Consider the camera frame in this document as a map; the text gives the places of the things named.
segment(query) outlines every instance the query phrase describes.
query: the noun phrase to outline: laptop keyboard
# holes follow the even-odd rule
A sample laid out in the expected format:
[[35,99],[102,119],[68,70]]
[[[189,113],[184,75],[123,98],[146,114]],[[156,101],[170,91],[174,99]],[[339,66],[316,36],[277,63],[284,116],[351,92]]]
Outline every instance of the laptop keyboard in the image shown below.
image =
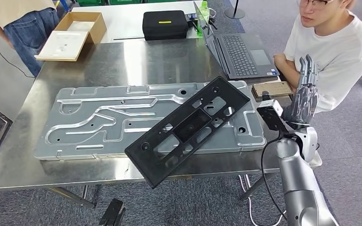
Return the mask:
[[240,35],[223,36],[225,47],[231,57],[237,76],[257,75],[257,70],[250,58],[246,46]]

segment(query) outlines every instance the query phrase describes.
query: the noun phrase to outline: cardboard box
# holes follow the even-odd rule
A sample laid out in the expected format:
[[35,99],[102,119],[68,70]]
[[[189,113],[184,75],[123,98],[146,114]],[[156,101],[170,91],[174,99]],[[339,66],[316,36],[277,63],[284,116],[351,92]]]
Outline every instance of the cardboard box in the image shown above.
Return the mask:
[[57,25],[35,58],[50,61],[77,61],[84,44],[99,44],[106,30],[101,13],[69,12]]

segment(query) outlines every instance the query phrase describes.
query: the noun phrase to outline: touchpad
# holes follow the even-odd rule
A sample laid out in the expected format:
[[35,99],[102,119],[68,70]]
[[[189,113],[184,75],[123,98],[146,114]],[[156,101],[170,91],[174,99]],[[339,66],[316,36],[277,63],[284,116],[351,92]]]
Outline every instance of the touchpad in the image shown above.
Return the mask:
[[251,50],[250,53],[252,54],[253,60],[255,61],[257,66],[271,64],[264,50],[262,49]]

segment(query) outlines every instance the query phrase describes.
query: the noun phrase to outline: black cable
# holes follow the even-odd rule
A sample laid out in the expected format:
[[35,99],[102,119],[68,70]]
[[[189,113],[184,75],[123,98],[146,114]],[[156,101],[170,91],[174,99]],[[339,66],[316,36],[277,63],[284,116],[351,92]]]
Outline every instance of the black cable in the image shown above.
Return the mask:
[[12,65],[13,67],[15,67],[15,68],[17,68],[19,71],[21,71],[25,77],[35,79],[35,77],[27,76],[20,68],[18,68],[16,65],[12,64],[11,62],[9,62],[1,53],[0,53],[0,56],[1,56],[3,59],[5,59],[8,64]]
[[288,221],[288,220],[287,220],[287,217],[286,217],[285,214],[282,212],[282,210],[281,210],[281,208],[278,206],[278,204],[275,202],[275,199],[274,199],[274,197],[273,197],[272,194],[271,194],[270,188],[269,188],[269,186],[268,186],[268,184],[267,184],[267,179],[266,179],[266,175],[265,175],[265,173],[264,173],[264,167],[263,167],[264,152],[266,151],[267,146],[268,146],[269,144],[271,144],[271,143],[274,143],[274,142],[280,140],[281,138],[282,138],[282,133],[281,133],[281,131],[279,131],[278,137],[275,138],[274,140],[271,140],[271,141],[267,142],[267,144],[264,146],[263,151],[262,151],[261,166],[262,166],[262,176],[263,176],[264,183],[265,183],[265,185],[266,185],[267,192],[268,192],[268,194],[270,195],[270,198],[271,198],[272,202],[274,203],[274,205],[277,207],[278,211],[279,211],[279,212],[281,213],[281,215],[283,216],[283,218],[284,218],[286,221]]

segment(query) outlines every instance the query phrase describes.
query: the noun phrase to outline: white table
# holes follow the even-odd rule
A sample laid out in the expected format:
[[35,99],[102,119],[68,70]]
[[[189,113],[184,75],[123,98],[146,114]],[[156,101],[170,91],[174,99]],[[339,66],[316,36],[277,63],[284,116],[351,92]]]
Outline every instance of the white table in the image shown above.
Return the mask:
[[[198,6],[202,4],[201,0],[195,2]],[[166,10],[182,10],[184,11],[184,14],[195,13],[193,1],[73,8],[73,12],[102,13],[107,31],[103,36],[101,43],[144,38],[142,31],[143,14],[150,11]],[[196,32],[188,32],[187,38],[197,38]]]

